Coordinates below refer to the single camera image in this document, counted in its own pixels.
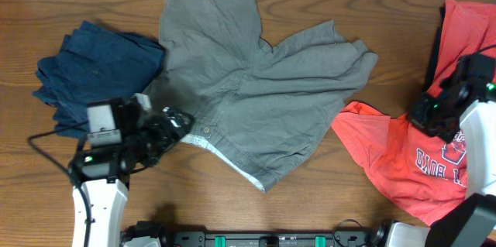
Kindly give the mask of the grey shorts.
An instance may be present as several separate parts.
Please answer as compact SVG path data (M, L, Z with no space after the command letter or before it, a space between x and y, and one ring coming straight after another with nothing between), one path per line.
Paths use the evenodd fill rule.
M265 192L314 153L378 57L333 21L276 46L261 33L256 0L166 0L164 68L146 94L193 115L184 141Z

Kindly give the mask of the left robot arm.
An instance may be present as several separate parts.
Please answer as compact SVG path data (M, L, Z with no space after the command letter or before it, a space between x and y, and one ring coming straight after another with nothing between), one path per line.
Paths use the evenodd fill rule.
M155 222L121 229L130 177L156 166L191 131L193 116L174 107L155 111L144 94L91 103L87 115L89 132L68 167L73 247L167 245L164 227Z

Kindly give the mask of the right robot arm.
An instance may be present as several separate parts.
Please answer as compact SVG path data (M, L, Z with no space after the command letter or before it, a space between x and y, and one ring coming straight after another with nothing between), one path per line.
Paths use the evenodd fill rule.
M430 228L393 222L382 232L381 245L484 246L495 228L495 59L478 51L459 59L441 83L441 93L427 93L409 119L428 136L452 142L458 132L467 144L465 200Z

